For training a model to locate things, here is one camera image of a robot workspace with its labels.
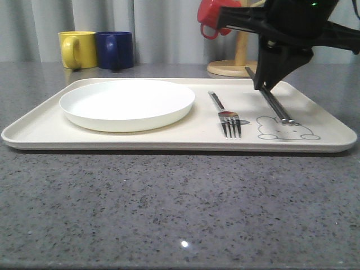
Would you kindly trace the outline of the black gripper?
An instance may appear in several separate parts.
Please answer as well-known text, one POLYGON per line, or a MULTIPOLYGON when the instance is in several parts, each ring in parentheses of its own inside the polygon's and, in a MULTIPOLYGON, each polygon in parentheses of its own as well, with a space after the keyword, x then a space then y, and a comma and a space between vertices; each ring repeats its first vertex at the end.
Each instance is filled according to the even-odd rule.
POLYGON ((262 7, 221 7, 216 28, 244 30, 272 42, 298 46, 259 46, 254 88, 265 86, 271 90, 310 62, 311 47, 334 47, 359 54, 359 31, 329 21, 337 4, 338 1, 266 1, 262 7))

